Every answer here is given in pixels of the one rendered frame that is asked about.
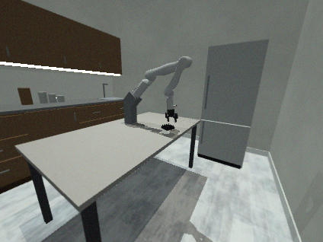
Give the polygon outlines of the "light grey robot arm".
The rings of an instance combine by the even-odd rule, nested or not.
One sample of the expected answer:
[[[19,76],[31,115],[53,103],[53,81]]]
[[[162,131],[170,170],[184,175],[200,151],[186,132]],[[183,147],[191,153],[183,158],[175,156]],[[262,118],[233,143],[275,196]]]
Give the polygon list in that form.
[[[182,71],[185,68],[189,68],[192,64],[192,59],[188,56],[183,56],[177,62],[168,63],[158,68],[154,68],[152,70],[148,70],[145,73],[145,77],[147,79],[143,79],[138,86],[133,91],[133,95],[137,98],[143,94],[146,88],[151,85],[151,83],[156,79],[156,75],[168,75],[174,72],[174,76],[171,79],[170,84],[166,87],[164,94],[168,96],[167,102],[167,110],[173,110],[177,105],[174,105],[174,91],[176,88]]]

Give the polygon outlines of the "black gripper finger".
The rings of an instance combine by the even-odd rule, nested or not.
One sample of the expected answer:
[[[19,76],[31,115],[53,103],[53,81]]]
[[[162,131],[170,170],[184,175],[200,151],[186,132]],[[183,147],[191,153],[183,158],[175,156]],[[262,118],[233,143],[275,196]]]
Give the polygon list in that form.
[[[167,118],[167,121],[169,122],[169,116],[170,116],[170,114],[168,114],[168,112],[167,113],[165,113],[165,118]]]
[[[171,114],[171,115],[172,115],[172,114]],[[177,118],[178,118],[177,113],[175,113],[175,115],[174,115],[174,116],[172,115],[172,117],[174,118],[174,122],[176,123],[176,122],[177,122]]]

